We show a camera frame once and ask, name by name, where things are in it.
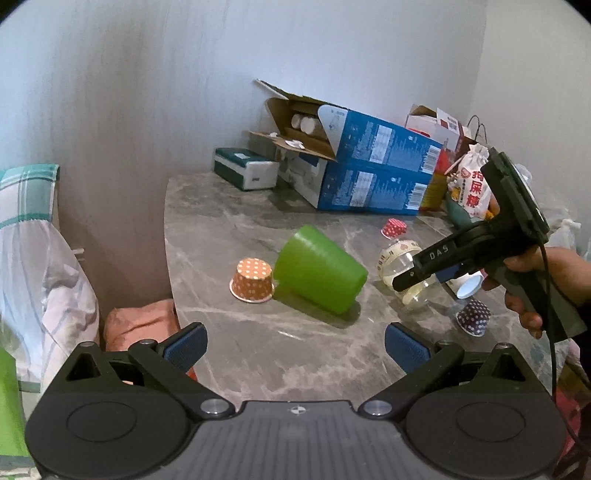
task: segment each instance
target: open cardboard box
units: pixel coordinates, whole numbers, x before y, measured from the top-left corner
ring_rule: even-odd
[[[443,145],[444,151],[421,204],[421,210],[439,210],[447,192],[445,171],[476,142],[466,135],[466,129],[460,122],[439,108],[435,111],[424,105],[413,105],[405,126]]]
[[[278,97],[267,107],[279,130],[261,132],[278,147],[279,175],[320,210],[369,210],[415,215],[441,144],[399,125],[259,83]],[[326,140],[291,127],[295,113],[318,117]],[[304,148],[286,143],[299,140]]]

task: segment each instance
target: gray marble surface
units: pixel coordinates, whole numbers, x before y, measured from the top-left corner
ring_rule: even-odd
[[[387,216],[318,212],[288,187],[242,192],[213,173],[179,176],[168,183],[164,232],[168,269],[181,326],[207,327],[209,347],[196,366],[199,381],[239,406],[244,400],[332,400],[358,406],[404,373],[386,354],[384,330],[402,322],[432,341],[453,340],[489,351],[498,342],[519,348],[550,385],[548,342],[534,340],[507,311],[504,292],[478,292],[492,311],[482,338],[455,324],[452,298],[437,286],[428,306],[408,312],[379,280],[376,262],[389,245],[380,229]],[[427,247],[448,235],[439,214],[401,216],[408,238]],[[335,316],[282,292],[262,304],[234,298],[228,284],[238,261],[258,257],[271,265],[285,242],[311,224],[369,271],[357,303]],[[566,345],[559,345],[562,366]]]

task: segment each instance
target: blue gripper pad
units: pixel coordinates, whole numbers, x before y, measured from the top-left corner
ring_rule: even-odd
[[[192,323],[161,345],[164,359],[186,373],[207,351],[207,330],[201,323]]]
[[[384,344],[387,354],[408,374],[431,359],[429,348],[412,338],[398,324],[388,325]]]

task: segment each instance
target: human hand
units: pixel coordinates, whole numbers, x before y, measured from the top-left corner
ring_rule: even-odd
[[[567,248],[548,247],[548,267],[550,275],[560,291],[575,305],[581,306],[591,299],[591,264]],[[533,247],[518,257],[505,259],[505,265],[514,272],[544,271],[544,261],[539,247]],[[482,285],[484,290],[492,290],[499,284],[487,277]],[[542,318],[537,313],[526,312],[523,301],[505,293],[505,305],[519,314],[521,326],[529,330],[536,339],[542,337]]]

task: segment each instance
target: orange polka dot paper cup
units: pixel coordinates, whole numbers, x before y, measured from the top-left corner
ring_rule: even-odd
[[[273,269],[259,258],[244,258],[230,281],[230,291],[238,300],[262,303],[273,297]]]

